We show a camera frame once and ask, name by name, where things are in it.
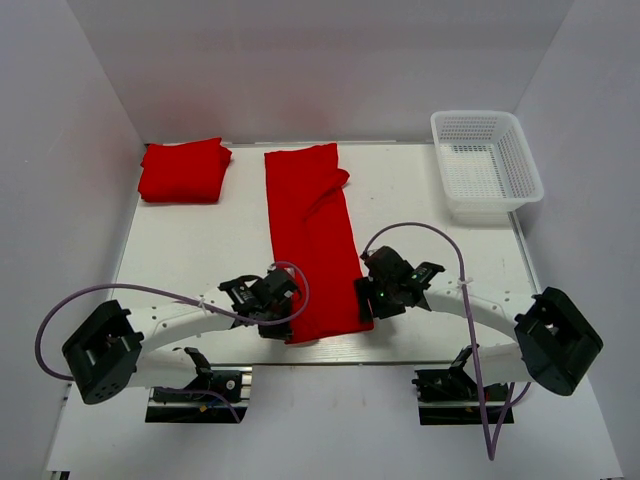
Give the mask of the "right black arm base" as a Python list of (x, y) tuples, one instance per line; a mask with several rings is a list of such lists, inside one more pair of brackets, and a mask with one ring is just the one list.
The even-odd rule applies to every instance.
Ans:
[(475, 381), (464, 371), (473, 366), (472, 349), (467, 346), (446, 368), (419, 367), (412, 384), (418, 400), (421, 426), (481, 425)]

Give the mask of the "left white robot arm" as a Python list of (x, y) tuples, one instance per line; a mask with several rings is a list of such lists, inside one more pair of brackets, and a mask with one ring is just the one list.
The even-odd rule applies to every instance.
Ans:
[(308, 282), (298, 267), (278, 262), (263, 277), (243, 275), (189, 297), (152, 289), (167, 303), (127, 309), (99, 304), (62, 346), (71, 376), (87, 405), (103, 403), (129, 386), (179, 388), (199, 399), (211, 387), (204, 358), (191, 347), (166, 346), (210, 332), (256, 326), (278, 333), (301, 315)]

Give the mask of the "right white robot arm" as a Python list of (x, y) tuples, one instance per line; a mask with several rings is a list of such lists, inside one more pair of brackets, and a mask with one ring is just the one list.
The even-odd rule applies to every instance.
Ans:
[(510, 338), (508, 344), (479, 348), (479, 365), (470, 351), (453, 362), (452, 388), (463, 398), (510, 382), (535, 382), (570, 396), (603, 349), (600, 335), (560, 289), (526, 295), (465, 286), (443, 266), (412, 266), (389, 246), (361, 257), (368, 274), (357, 280), (356, 291), (364, 318), (386, 319), (421, 308), (473, 319)]

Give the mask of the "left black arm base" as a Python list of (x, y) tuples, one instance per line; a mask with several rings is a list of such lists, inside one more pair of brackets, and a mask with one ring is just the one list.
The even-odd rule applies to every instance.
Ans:
[(196, 348), (171, 352), (186, 366), (177, 370), (186, 379), (179, 387), (152, 389), (145, 422), (149, 424), (239, 424), (251, 393), (250, 367), (215, 367)]

